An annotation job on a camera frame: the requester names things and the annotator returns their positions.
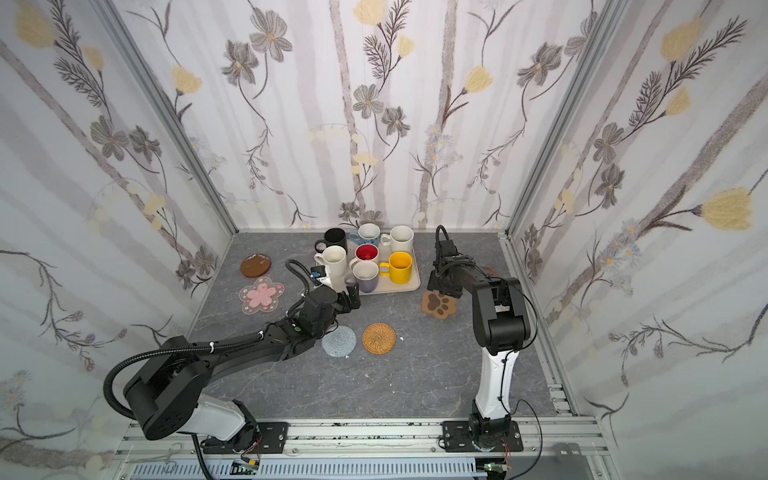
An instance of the black cable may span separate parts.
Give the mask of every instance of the black cable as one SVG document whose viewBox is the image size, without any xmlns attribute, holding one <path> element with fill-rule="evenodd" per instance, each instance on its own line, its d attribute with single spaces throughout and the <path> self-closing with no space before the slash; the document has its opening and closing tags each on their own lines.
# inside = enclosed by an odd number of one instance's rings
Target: black cable
<svg viewBox="0 0 768 480">
<path fill-rule="evenodd" d="M 306 269 L 304 265 L 301 264 L 301 262 L 297 262 L 296 260 L 286 260 L 286 268 L 289 272 L 291 272 L 293 275 L 296 275 L 299 277 L 299 280 L 301 280 L 301 283 L 304 284 L 304 295 L 308 294 L 310 292 L 310 282 L 306 279 L 304 275 L 299 273 L 298 270 L 294 269 L 292 265 L 298 265 L 302 270 L 304 270 L 304 273 L 306 273 L 306 276 L 309 278 L 312 278 L 312 274 Z"/>
<path fill-rule="evenodd" d="M 218 351 L 222 350 L 228 350 L 233 348 L 239 348 L 241 346 L 250 345 L 251 343 L 255 343 L 260 341 L 262 338 L 264 338 L 264 335 L 261 336 L 254 336 L 253 338 L 240 340 L 239 342 L 234 343 L 220 343 L 218 345 L 214 345 L 214 348 Z M 129 365 L 133 365 L 136 362 L 140 362 L 141 360 L 150 359 L 155 356 L 164 356 L 164 355 L 170 355 L 173 353 L 198 353 L 198 352 L 209 352 L 210 345 L 197 345 L 192 344 L 189 346 L 178 346 L 174 348 L 169 349 L 158 349 L 158 350 L 152 350 L 150 352 L 144 352 L 139 353 L 137 355 L 134 355 L 130 358 L 127 358 L 123 360 L 122 362 L 115 365 L 112 370 L 109 371 L 107 376 L 104 378 L 104 387 L 102 389 L 102 392 L 104 393 L 104 400 L 107 402 L 107 404 L 112 407 L 112 409 L 119 413 L 120 415 L 124 417 L 128 417 L 131 420 L 135 420 L 136 417 L 134 416 L 134 413 L 120 403 L 120 401 L 114 396 L 114 392 L 112 391 L 112 386 L 114 383 L 115 377 L 118 376 L 118 373 L 128 367 Z"/>
<path fill-rule="evenodd" d="M 200 448 L 200 441 L 197 439 L 197 434 L 191 433 L 192 443 L 194 443 L 194 452 L 197 454 L 197 463 L 200 464 L 200 470 L 203 471 L 205 480 L 216 480 L 208 471 L 208 467 L 203 460 L 203 449 Z"/>
<path fill-rule="evenodd" d="M 442 268 L 437 271 L 437 276 L 442 276 L 449 268 L 458 265 L 477 266 L 474 260 L 453 260 L 443 265 Z"/>
<path fill-rule="evenodd" d="M 451 238 L 448 236 L 448 232 L 445 231 L 445 227 L 438 225 L 437 228 L 435 228 L 435 244 L 440 241 L 440 230 L 442 230 L 442 234 L 445 235 L 446 240 L 451 240 Z"/>
<path fill-rule="evenodd" d="M 528 401 L 519 399 L 517 404 L 515 404 L 515 410 L 510 415 L 514 415 L 518 411 L 520 402 L 525 402 L 525 405 L 527 405 L 531 409 L 531 411 L 533 412 L 533 416 L 536 418 L 536 425 L 538 425 L 538 455 L 536 455 L 536 459 L 533 461 L 533 463 L 531 463 L 530 467 L 526 468 L 524 471 L 518 473 L 515 476 L 507 478 L 507 480 L 512 480 L 513 478 L 520 478 L 526 473 L 530 472 L 536 466 L 536 464 L 538 463 L 538 460 L 541 458 L 541 450 L 544 448 L 544 432 L 541 430 L 541 422 L 539 422 L 538 415 L 536 415 L 536 411 L 533 410 L 533 407 L 531 406 L 530 403 L 528 403 Z"/>
</svg>

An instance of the white mug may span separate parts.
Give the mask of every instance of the white mug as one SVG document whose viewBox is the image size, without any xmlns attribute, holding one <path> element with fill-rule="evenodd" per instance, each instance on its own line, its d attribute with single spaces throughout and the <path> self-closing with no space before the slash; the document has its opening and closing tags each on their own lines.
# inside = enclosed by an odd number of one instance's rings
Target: white mug
<svg viewBox="0 0 768 480">
<path fill-rule="evenodd" d="M 342 276 L 346 273 L 346 251 L 338 245 L 331 245 L 322 253 L 315 253 L 315 261 L 325 266 L 327 276 Z"/>
<path fill-rule="evenodd" d="M 392 231 L 382 235 L 381 244 L 384 246 L 390 245 L 390 250 L 393 253 L 410 253 L 413 251 L 413 230 L 405 225 L 394 227 Z"/>
</svg>

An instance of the yellow flower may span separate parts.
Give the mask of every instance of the yellow flower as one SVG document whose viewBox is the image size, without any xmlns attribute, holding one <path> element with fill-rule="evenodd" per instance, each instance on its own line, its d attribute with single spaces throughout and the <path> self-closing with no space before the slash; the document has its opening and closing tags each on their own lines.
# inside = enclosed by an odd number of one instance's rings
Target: yellow flower
<svg viewBox="0 0 768 480">
<path fill-rule="evenodd" d="M 400 35 L 397 38 L 397 54 L 401 57 L 407 57 L 409 53 L 413 51 L 413 47 L 416 43 L 405 35 Z"/>
<path fill-rule="evenodd" d="M 567 188 L 563 190 L 560 197 L 554 201 L 555 210 L 560 210 L 562 207 L 565 207 L 565 213 L 574 213 L 574 194 Z"/>
<path fill-rule="evenodd" d="M 666 61 L 679 61 L 691 47 L 694 46 L 699 34 L 703 20 L 696 18 L 691 23 L 683 23 L 661 39 L 661 56 Z"/>
<path fill-rule="evenodd" d="M 104 70 L 104 57 L 101 56 L 101 50 L 96 47 L 83 47 L 83 53 L 91 67 L 99 71 Z"/>
<path fill-rule="evenodd" d="M 688 96 L 688 89 L 682 87 L 672 97 L 670 103 L 667 104 L 667 115 L 678 115 L 686 111 L 690 107 L 690 97 Z"/>
<path fill-rule="evenodd" d="M 352 10 L 360 23 L 378 25 L 384 19 L 385 0 L 360 0 Z"/>
<path fill-rule="evenodd" d="M 183 94 L 193 94 L 200 90 L 201 78 L 195 77 L 194 73 L 188 71 L 181 65 L 174 65 L 174 87 Z"/>
<path fill-rule="evenodd" d="M 751 201 L 746 188 L 733 188 L 716 194 L 704 205 L 694 208 L 693 213 L 720 230 L 746 230 L 752 226 L 747 220 L 752 214 Z"/>
<path fill-rule="evenodd" d="M 362 152 L 359 154 L 355 154 L 353 157 L 353 160 L 356 161 L 358 164 L 368 164 L 371 167 L 375 167 L 379 164 L 379 158 L 369 154 L 368 152 Z"/>
<path fill-rule="evenodd" d="M 493 83 L 491 74 L 485 70 L 485 67 L 478 65 L 469 72 L 467 81 L 464 83 L 464 89 L 471 94 L 476 94 L 485 90 L 491 83 Z"/>
<path fill-rule="evenodd" d="M 52 47 L 55 40 L 48 19 L 29 2 L 22 2 L 16 15 L 16 35 L 35 48 Z"/>
<path fill-rule="evenodd" d="M 144 213 L 151 215 L 163 207 L 165 207 L 165 197 L 162 195 L 150 195 L 147 198 L 147 203 L 144 204 Z"/>
</svg>

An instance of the yellow mug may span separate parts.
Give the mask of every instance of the yellow mug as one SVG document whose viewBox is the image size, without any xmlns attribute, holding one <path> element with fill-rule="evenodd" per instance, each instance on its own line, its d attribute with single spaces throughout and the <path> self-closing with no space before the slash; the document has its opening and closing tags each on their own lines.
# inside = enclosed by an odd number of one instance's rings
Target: yellow mug
<svg viewBox="0 0 768 480">
<path fill-rule="evenodd" d="M 387 272 L 379 271 L 379 275 L 388 276 L 393 283 L 404 285 L 411 279 L 413 258 L 406 252 L 395 252 L 389 256 L 389 262 L 379 264 L 379 268 L 386 267 Z"/>
</svg>

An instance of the floral wallpaper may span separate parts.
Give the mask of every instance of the floral wallpaper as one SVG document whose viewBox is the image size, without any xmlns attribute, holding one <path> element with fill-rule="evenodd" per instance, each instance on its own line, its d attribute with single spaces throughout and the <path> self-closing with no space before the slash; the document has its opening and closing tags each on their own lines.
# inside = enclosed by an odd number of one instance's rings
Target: floral wallpaper
<svg viewBox="0 0 768 480">
<path fill-rule="evenodd" d="M 88 3 L 0 12 L 0 470 L 101 478 L 104 375 L 186 332 L 230 235 Z"/>
<path fill-rule="evenodd" d="M 514 232 L 622 478 L 764 478 L 764 2 L 630 2 Z"/>
<path fill-rule="evenodd" d="M 117 0 L 239 228 L 504 228 L 603 2 Z"/>
</svg>

